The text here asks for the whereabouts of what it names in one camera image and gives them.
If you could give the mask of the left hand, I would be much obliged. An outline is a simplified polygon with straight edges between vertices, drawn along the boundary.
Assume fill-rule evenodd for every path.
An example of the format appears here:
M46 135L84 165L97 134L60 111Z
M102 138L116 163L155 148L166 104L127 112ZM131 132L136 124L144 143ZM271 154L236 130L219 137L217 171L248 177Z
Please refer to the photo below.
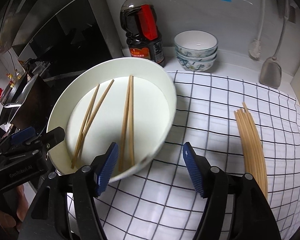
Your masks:
M29 209L29 202L25 196L24 185L21 184L11 190L12 206L7 202L5 196L0 194L0 225L3 229L20 230Z

